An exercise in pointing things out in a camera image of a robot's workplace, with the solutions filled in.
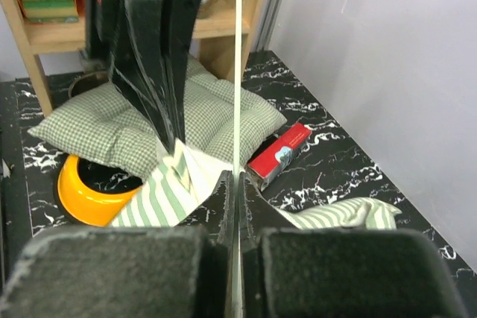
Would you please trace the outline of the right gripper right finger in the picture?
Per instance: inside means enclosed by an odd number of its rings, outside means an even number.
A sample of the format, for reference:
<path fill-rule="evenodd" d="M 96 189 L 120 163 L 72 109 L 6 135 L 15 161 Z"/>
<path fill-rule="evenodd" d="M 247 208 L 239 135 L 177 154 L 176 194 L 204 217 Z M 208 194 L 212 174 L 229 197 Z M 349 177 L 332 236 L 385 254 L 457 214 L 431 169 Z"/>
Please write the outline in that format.
<path fill-rule="evenodd" d="M 436 246 L 414 230 L 296 228 L 239 180 L 245 317 L 467 317 Z"/>

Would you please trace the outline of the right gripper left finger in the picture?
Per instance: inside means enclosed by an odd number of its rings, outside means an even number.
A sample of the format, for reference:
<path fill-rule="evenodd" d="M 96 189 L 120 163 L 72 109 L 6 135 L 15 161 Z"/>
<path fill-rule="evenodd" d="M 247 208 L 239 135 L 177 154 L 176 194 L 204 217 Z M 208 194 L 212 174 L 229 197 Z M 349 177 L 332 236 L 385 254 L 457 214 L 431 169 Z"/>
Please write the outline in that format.
<path fill-rule="evenodd" d="M 173 228 L 59 226 L 24 247 L 3 317 L 230 317 L 233 175 Z"/>

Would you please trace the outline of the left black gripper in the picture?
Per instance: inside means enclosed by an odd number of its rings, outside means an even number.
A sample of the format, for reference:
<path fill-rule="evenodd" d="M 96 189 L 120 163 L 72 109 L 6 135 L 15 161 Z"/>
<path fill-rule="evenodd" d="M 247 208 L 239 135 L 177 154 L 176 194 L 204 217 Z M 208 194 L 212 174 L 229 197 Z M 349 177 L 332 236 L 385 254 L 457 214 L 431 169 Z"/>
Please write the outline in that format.
<path fill-rule="evenodd" d="M 85 58 L 110 67 L 110 80 L 150 121 L 168 153 L 175 137 L 186 139 L 186 70 L 200 3 L 86 0 Z"/>

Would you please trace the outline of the striped green pet tent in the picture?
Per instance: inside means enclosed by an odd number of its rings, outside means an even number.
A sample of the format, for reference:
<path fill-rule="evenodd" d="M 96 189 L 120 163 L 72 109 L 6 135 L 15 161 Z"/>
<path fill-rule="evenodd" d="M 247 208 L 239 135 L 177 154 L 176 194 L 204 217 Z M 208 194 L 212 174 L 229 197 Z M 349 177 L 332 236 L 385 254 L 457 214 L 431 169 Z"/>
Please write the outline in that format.
<path fill-rule="evenodd" d="M 173 227 L 208 199 L 219 176 L 232 169 L 202 150 L 176 140 L 175 150 L 159 159 L 139 191 L 108 223 L 111 227 Z M 298 213 L 275 208 L 299 229 L 395 229 L 396 206 L 371 197 L 355 197 Z"/>

